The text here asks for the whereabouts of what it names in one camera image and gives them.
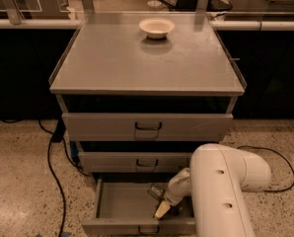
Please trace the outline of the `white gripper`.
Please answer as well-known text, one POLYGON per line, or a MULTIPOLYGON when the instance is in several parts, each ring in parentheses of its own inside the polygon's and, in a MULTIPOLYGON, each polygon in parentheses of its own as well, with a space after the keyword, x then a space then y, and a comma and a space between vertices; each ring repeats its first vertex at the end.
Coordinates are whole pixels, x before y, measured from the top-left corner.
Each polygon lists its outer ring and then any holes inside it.
POLYGON ((169 180, 164 193, 164 200, 157 208, 155 217, 157 219, 162 218, 170 210, 171 206, 176 206, 184 197, 189 196, 190 191, 189 168, 184 168, 169 180))

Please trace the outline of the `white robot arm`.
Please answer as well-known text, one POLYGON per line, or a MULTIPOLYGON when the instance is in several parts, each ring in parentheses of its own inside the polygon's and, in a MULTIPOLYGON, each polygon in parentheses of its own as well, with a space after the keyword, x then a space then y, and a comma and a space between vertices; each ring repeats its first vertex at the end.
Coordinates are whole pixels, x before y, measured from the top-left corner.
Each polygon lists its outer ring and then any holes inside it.
POLYGON ((190 196, 197 237, 256 237, 243 193, 263 192, 270 182, 269 165, 255 153, 204 144, 169 180, 155 217, 190 196))

